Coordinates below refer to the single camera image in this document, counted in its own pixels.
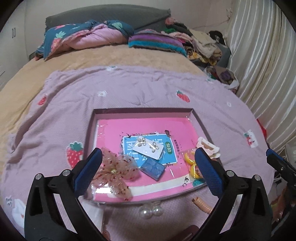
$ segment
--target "beige blanket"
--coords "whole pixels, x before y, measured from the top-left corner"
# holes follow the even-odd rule
[[[31,101],[42,89],[45,79],[56,70],[83,69],[95,65],[149,66],[177,72],[204,74],[181,54],[134,49],[127,45],[104,46],[64,53],[44,62],[31,60],[0,92],[0,174],[7,153],[7,137],[17,131]]]

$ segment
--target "curtain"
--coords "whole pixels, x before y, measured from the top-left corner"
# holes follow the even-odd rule
[[[272,0],[237,0],[226,33],[237,96],[276,152],[296,136],[296,33]]]

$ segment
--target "teal object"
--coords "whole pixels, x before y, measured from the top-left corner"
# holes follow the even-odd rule
[[[192,186],[196,187],[204,183],[205,183],[205,180],[203,178],[195,179],[192,183]]]

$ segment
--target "screw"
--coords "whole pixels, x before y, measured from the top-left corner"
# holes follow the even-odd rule
[[[226,174],[229,177],[233,177],[234,176],[234,172],[233,171],[227,171]]]
[[[260,180],[261,180],[261,177],[260,177],[259,175],[255,175],[254,178],[255,178],[255,180],[257,180],[257,181],[260,181]]]
[[[70,170],[64,170],[63,171],[63,176],[69,176],[69,174],[70,174]]]
[[[42,174],[40,173],[35,176],[36,180],[39,180],[41,177],[42,177]]]

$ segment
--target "box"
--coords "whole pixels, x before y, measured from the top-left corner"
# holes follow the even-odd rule
[[[145,161],[145,156],[134,153],[133,143],[128,146],[126,140],[135,142],[137,136],[143,135],[158,143],[169,143],[164,143],[164,146],[172,148],[164,148],[166,152],[159,162],[166,169],[158,181],[142,172],[137,180],[125,181],[133,198],[130,202],[124,203],[163,200],[205,185],[203,179],[193,179],[189,175],[190,166],[184,161],[181,153],[182,150],[194,148],[200,136],[212,143],[204,125],[191,108],[96,109],[87,131],[84,158],[95,147],[105,146],[114,153],[129,154],[140,167]],[[97,202],[123,202],[111,193],[107,185],[99,189],[91,187],[89,191],[91,198]]]

